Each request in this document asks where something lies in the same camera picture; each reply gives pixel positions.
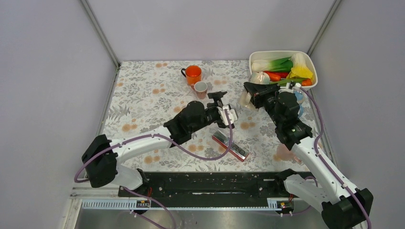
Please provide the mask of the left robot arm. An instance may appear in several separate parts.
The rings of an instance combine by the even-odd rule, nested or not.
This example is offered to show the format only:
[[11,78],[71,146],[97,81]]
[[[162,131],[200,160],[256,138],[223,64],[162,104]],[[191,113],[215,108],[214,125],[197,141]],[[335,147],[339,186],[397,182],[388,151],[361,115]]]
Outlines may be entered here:
[[180,147],[192,134],[211,124],[219,128],[234,128],[238,114],[230,104],[223,104],[225,92],[209,93],[212,103],[189,102],[174,118],[163,125],[130,138],[108,139],[105,134],[94,138],[82,155],[83,166],[75,175],[76,183],[89,182],[99,188],[115,184],[129,188],[136,196],[148,191],[140,169],[123,166],[127,160],[154,150]]

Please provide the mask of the cream patterned mug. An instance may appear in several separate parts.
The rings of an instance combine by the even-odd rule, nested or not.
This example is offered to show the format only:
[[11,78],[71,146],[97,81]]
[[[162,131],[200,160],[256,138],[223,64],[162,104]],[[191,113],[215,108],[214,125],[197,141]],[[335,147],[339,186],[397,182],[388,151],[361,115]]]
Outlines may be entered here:
[[[267,73],[265,72],[253,72],[249,78],[249,83],[254,84],[254,86],[248,86],[249,89],[253,91],[253,93],[257,92],[260,89],[260,86],[258,85],[268,85],[270,83],[270,77]],[[249,92],[249,90],[244,90],[242,91],[242,94],[238,100],[238,103],[247,109],[258,111],[257,108],[253,105],[253,102],[251,101],[252,99],[252,94]]]

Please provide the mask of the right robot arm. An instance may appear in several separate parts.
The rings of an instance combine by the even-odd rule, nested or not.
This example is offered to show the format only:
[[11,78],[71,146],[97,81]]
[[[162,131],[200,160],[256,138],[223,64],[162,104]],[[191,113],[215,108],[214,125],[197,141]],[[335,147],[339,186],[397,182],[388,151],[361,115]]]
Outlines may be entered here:
[[304,200],[321,214],[330,229],[350,229],[363,222],[372,228],[372,193],[366,188],[360,190],[319,147],[324,127],[314,137],[311,127],[298,117],[294,91],[308,91],[299,83],[287,83],[282,88],[278,84],[245,82],[244,88],[251,96],[250,103],[256,109],[263,108],[275,124],[279,141],[307,166],[318,183],[314,185],[289,169],[274,183],[275,193],[282,197],[290,193]]

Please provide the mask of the orange mug black handle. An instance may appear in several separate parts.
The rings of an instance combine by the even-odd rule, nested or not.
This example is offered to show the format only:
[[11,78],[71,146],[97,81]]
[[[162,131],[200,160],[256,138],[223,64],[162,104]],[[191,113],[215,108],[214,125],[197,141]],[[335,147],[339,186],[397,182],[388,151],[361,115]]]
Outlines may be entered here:
[[195,85],[202,80],[202,70],[197,65],[190,65],[181,69],[181,74],[186,78],[189,86]]

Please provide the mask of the salmon pink mug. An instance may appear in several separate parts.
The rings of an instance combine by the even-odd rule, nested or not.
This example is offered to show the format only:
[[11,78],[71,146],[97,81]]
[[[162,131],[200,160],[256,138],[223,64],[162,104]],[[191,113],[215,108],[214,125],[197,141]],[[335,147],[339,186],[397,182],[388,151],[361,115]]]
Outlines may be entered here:
[[199,81],[194,86],[194,92],[199,99],[204,99],[207,96],[208,85],[205,82]]

